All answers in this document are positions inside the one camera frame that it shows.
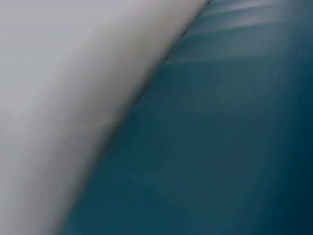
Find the teal surface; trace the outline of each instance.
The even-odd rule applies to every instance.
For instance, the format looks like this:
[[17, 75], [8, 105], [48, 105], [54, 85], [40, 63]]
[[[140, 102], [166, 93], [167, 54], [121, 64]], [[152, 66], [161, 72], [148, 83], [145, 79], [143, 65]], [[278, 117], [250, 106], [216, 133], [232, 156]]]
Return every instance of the teal surface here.
[[63, 235], [312, 235], [313, 5], [212, 0]]

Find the white fabric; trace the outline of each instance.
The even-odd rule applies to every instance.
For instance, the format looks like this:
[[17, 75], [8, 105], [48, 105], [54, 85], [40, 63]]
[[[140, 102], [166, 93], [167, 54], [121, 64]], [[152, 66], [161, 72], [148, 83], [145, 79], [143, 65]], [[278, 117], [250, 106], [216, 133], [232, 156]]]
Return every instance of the white fabric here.
[[0, 234], [49, 235], [207, 0], [0, 0]]

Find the dark teal fabric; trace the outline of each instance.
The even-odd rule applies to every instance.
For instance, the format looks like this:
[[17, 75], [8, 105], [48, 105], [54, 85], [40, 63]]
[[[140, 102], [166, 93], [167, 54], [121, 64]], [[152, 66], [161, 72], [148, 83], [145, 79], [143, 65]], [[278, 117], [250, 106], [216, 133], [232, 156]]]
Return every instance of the dark teal fabric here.
[[313, 235], [312, 4], [212, 0], [63, 235]]

